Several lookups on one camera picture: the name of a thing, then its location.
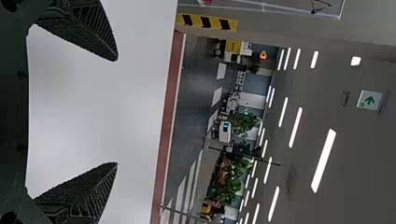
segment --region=railing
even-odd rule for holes
[[[282,15],[341,20],[346,0],[276,1],[269,0],[179,0],[180,7],[209,7],[230,10],[255,11]]]

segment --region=floor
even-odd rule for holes
[[[283,59],[274,75],[273,106],[266,109],[263,125],[268,140],[264,158],[283,167],[272,166],[264,185],[267,165],[258,164],[247,188],[251,196],[258,178],[256,194],[243,208],[240,223],[270,223],[276,187],[279,193],[271,223],[394,223],[396,99],[392,93],[396,90],[396,66],[363,58],[360,66],[352,67],[351,55],[320,52],[316,67],[311,69],[314,52],[303,49],[294,70],[296,52],[291,50],[287,69]],[[356,107],[361,90],[389,95],[380,113]],[[346,106],[341,106],[343,92],[349,93]],[[289,100],[279,128],[285,97]],[[303,113],[290,148],[300,107]],[[314,192],[314,173],[330,129],[336,132],[334,144]]]
[[[220,59],[213,57],[216,41],[206,37],[187,35],[183,69],[177,101],[177,112],[165,187],[164,205],[189,211],[196,187],[200,155],[209,118],[219,107],[212,106],[214,93],[228,92],[233,70],[217,80]],[[185,223],[185,217],[165,214],[168,223]]]

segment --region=yellow and black striped barrier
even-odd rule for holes
[[[225,18],[212,17],[212,16],[177,13],[176,24],[212,29],[212,30],[236,31],[238,21],[233,19],[225,19]]]

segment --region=ceiling light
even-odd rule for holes
[[[361,64],[361,57],[352,57],[352,61],[350,62],[351,66],[358,66]]]
[[[248,213],[247,213],[247,215],[245,216],[245,224],[248,224]]]
[[[251,192],[251,199],[253,199],[254,195],[256,194],[257,182],[259,182],[259,178],[256,178],[256,180],[254,181],[253,191]]]
[[[318,162],[318,167],[315,171],[315,175],[311,184],[311,189],[315,193],[318,191],[320,180],[323,176],[324,169],[326,168],[327,160],[329,159],[330,152],[332,151],[332,144],[334,143],[336,135],[337,133],[333,129],[330,129],[327,133],[326,142],[324,143],[324,147]]]
[[[245,204],[244,204],[245,207],[248,204],[248,196],[250,196],[250,190],[247,191],[247,197],[245,198]]]
[[[259,214],[259,210],[260,210],[260,204],[257,203],[256,211],[254,212],[254,217],[253,217],[253,221],[251,222],[251,224],[256,224],[257,215]]]
[[[297,112],[296,120],[294,121],[293,131],[291,132],[291,137],[289,141],[289,147],[292,148],[294,144],[294,138],[296,137],[298,126],[300,125],[301,115],[303,114],[303,109],[300,107]]]
[[[242,199],[241,206],[239,207],[239,212],[242,212],[243,206],[244,206],[244,199]]]
[[[251,177],[253,177],[254,174],[256,173],[256,168],[257,168],[257,161],[254,161],[253,171],[251,172]]]
[[[270,157],[270,160],[268,161],[267,164],[267,170],[265,171],[265,176],[264,176],[264,184],[267,183],[268,175],[270,174],[270,170],[271,170],[271,163],[272,163],[272,157]]]
[[[264,139],[264,136],[265,136],[265,128],[262,128],[262,136],[261,136],[261,138],[260,138],[259,147],[262,146],[262,140]]]
[[[270,85],[270,87],[268,88],[267,97],[265,97],[265,103],[268,103],[268,101],[270,100],[271,90],[272,86]]]
[[[318,56],[319,56],[319,51],[315,51],[314,56],[312,57],[312,63],[311,63],[312,69],[315,68],[315,66],[317,65]]]
[[[274,199],[273,199],[273,201],[271,203],[270,213],[268,214],[268,221],[269,222],[271,222],[272,217],[274,215],[274,210],[275,210],[275,206],[276,206],[277,196],[279,196],[279,186],[276,187],[275,194],[274,194]]]
[[[300,54],[301,54],[301,49],[297,49],[296,59],[294,60],[294,66],[293,66],[294,70],[297,69],[298,61],[300,60]]]
[[[289,98],[286,97],[285,98],[285,103],[283,103],[283,109],[282,109],[282,113],[280,114],[280,119],[279,119],[279,128],[282,127],[282,122],[283,122],[283,118],[285,117],[285,112],[286,112],[286,107],[288,107],[288,100]]]
[[[280,52],[280,58],[279,58],[279,64],[277,65],[277,71],[280,70],[280,66],[282,65],[282,60],[283,60],[283,54],[285,53],[285,50],[282,49]]]
[[[265,139],[264,147],[262,148],[262,158],[264,158],[265,156],[265,151],[267,150],[267,146],[268,146],[268,139]]]
[[[285,70],[285,71],[288,68],[290,52],[291,52],[291,48],[288,49],[288,53],[286,54],[285,66],[283,67],[283,70]]]
[[[248,188],[248,181],[249,181],[249,179],[250,179],[250,175],[247,175],[247,183],[245,184],[245,189]]]
[[[259,135],[262,133],[262,122],[260,123],[260,128],[259,128]]]
[[[273,102],[273,100],[274,100],[274,95],[275,95],[275,88],[273,88],[273,91],[272,91],[272,93],[271,93],[271,100],[270,100],[270,105],[269,105],[270,108],[271,108],[272,102]]]

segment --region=white panel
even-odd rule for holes
[[[161,215],[161,224],[168,224],[170,215],[171,212],[169,210],[164,210],[163,214]]]
[[[177,189],[177,199],[176,199],[176,208],[175,208],[177,211],[181,211],[185,185],[186,185],[186,177],[184,177],[183,181],[181,181],[181,184],[178,186]],[[178,224],[179,220],[180,220],[180,214],[175,213],[174,224]]]
[[[209,122],[207,124],[207,130],[206,130],[207,132],[209,132],[209,129],[212,127],[213,122],[215,122],[215,120],[218,118],[218,114],[219,114],[219,110],[217,109],[215,113],[213,113],[212,116],[210,116]]]
[[[256,109],[264,109],[265,96],[242,91],[241,100],[239,104],[246,105],[247,103],[248,103],[247,105],[248,107],[252,107]]]
[[[224,216],[230,220],[236,221],[239,216],[238,209],[230,207],[230,206],[224,206]]]
[[[192,164],[190,168],[189,182],[187,184],[187,191],[186,191],[186,202],[184,202],[184,208],[183,208],[184,213],[189,213],[190,196],[192,191],[192,181],[194,178],[195,166],[196,166],[196,161]]]
[[[274,73],[274,70],[272,70],[272,69],[259,68],[259,71],[257,71],[256,75],[261,75],[261,76],[268,76],[268,77],[270,77],[273,73]]]
[[[218,77],[217,79],[222,79],[225,77],[225,71],[227,70],[227,64],[226,63],[219,63],[219,68],[218,68]]]
[[[192,187],[192,199],[191,199],[191,202],[190,202],[190,210],[194,206],[195,191],[197,190],[198,176],[199,176],[199,172],[200,172],[200,169],[201,169],[202,153],[203,153],[203,151],[201,150],[201,152],[199,153],[198,161],[197,161],[197,167],[195,169],[195,179],[194,179],[194,186]]]
[[[215,105],[220,99],[221,99],[221,93],[222,93],[222,87],[218,88],[213,92],[213,100],[212,100],[212,106]]]

